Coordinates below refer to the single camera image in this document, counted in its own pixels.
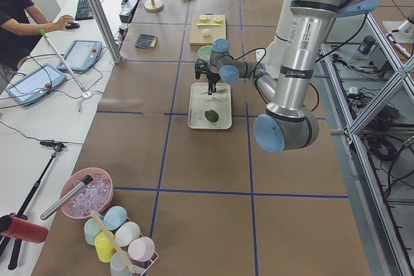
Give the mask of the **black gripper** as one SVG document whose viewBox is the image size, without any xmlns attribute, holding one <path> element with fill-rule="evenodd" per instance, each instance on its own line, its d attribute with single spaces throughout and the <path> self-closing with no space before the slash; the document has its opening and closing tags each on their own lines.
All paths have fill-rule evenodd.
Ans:
<svg viewBox="0 0 414 276">
<path fill-rule="evenodd" d="M 221 80 L 221 77 L 210 69 L 206 70 L 206 77 L 208 79 L 208 95 L 212 95 L 212 93 L 216 92 L 216 83 Z"/>
</svg>

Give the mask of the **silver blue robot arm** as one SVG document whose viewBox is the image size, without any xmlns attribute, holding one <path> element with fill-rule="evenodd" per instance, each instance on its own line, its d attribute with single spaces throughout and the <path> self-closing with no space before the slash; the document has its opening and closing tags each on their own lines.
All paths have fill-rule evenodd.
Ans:
<svg viewBox="0 0 414 276">
<path fill-rule="evenodd" d="M 279 153 L 311 145 L 319 125 L 304 105 L 318 51 L 339 17 L 367 14 L 380 0 L 284 0 L 278 30 L 280 35 L 268 47 L 269 64 L 278 74 L 273 78 L 260 61 L 238 61 L 230 53 L 229 42 L 216 39 L 207 65 L 196 65 L 197 76 L 205 74 L 208 93 L 216 83 L 251 81 L 266 111 L 254 121 L 254 136 L 265 151 Z"/>
</svg>

